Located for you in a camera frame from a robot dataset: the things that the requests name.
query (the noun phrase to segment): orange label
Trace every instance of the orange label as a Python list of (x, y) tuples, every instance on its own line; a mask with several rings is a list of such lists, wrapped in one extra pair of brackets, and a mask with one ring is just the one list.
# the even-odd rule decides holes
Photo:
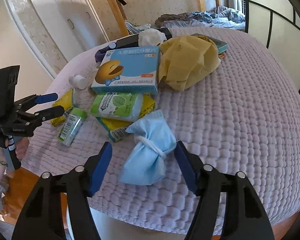
[(153, 77), (153, 74), (142, 74), (141, 77)]

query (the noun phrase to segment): barcode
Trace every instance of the barcode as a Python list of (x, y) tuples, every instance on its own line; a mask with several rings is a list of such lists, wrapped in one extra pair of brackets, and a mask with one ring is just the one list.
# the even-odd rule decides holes
[(116, 139), (116, 140), (122, 139), (123, 137), (128, 135), (128, 133), (126, 132), (127, 128), (128, 128), (128, 126), (124, 126), (124, 127), (120, 127), (118, 129), (111, 131), (112, 137), (114, 137), (114, 139)]
[(73, 115), (69, 115), (67, 118), (65, 125), (62, 128), (61, 134), (60, 134), (60, 139), (65, 140), (72, 128), (72, 126), (77, 122), (77, 118)]
[(63, 116), (64, 116), (66, 119), (68, 118), (68, 116), (69, 116), (69, 114), (70, 114), (70, 112), (71, 112), (72, 109), (73, 109), (73, 106), (70, 107), (67, 111), (64, 112)]

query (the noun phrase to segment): open mouth of cartoon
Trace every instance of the open mouth of cartoon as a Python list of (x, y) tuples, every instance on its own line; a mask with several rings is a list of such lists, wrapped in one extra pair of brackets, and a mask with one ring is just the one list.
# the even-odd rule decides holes
[(116, 73), (120, 72), (121, 70), (123, 70), (123, 66), (117, 66), (113, 71), (111, 71), (109, 73), (109, 75), (116, 74)]

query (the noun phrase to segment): white elastic string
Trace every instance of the white elastic string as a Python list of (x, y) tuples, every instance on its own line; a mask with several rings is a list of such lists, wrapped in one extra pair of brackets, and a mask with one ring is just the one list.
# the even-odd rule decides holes
[(136, 143), (141, 142), (143, 143), (145, 146), (149, 147), (150, 149), (154, 150), (157, 154), (160, 155), (160, 157), (164, 160), (167, 155), (165, 153), (163, 153), (162, 150), (160, 150), (157, 146), (154, 145), (154, 143), (150, 140), (148, 140), (147, 138), (144, 138), (141, 135), (135, 136), (134, 137), (134, 141)]

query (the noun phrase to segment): smiley face cartoon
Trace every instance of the smiley face cartoon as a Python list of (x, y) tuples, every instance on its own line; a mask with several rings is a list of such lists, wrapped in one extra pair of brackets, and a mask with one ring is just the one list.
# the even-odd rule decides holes
[(107, 80), (112, 80), (122, 74), (123, 66), (120, 66), (120, 60), (110, 60), (100, 66), (95, 81), (99, 84), (105, 84)]

